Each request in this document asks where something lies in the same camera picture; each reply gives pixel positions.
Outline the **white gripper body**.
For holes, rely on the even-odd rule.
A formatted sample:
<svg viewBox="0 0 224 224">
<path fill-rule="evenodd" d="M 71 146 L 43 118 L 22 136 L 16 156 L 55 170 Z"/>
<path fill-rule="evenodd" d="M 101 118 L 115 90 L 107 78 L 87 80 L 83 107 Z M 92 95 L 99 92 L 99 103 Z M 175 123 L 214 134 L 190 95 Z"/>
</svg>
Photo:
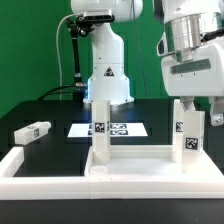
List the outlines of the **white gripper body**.
<svg viewBox="0 0 224 224">
<path fill-rule="evenodd" d="M 224 96 L 224 44 L 197 48 L 193 59 L 178 63 L 173 56 L 161 62 L 163 81 L 169 96 Z"/>
</svg>

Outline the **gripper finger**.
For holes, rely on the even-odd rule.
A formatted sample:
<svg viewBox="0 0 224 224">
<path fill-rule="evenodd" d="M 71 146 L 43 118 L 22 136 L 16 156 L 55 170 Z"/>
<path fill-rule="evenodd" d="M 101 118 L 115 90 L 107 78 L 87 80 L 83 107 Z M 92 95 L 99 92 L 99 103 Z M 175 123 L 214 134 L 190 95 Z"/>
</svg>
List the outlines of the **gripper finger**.
<svg viewBox="0 0 224 224">
<path fill-rule="evenodd" d="M 216 96 L 209 98 L 210 120 L 212 126 L 221 126 L 224 124 L 224 97 Z"/>
<path fill-rule="evenodd" d="M 194 98 L 192 96 L 181 97 L 180 102 L 185 111 L 195 111 Z"/>
</svg>

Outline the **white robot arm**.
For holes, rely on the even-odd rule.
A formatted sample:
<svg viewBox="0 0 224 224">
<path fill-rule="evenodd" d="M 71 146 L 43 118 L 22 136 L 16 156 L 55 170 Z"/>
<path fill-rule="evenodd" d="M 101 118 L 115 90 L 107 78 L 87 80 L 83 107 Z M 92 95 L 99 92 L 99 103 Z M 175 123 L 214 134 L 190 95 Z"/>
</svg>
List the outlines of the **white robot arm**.
<svg viewBox="0 0 224 224">
<path fill-rule="evenodd" d="M 210 121 L 224 124 L 224 0 L 152 0 L 164 33 L 157 45 L 165 89 L 186 110 L 196 97 L 207 97 Z M 92 38 L 93 74 L 86 103 L 106 99 L 113 105 L 131 101 L 124 74 L 123 40 L 113 22 L 138 18 L 143 0 L 71 0 L 81 36 Z"/>
</svg>

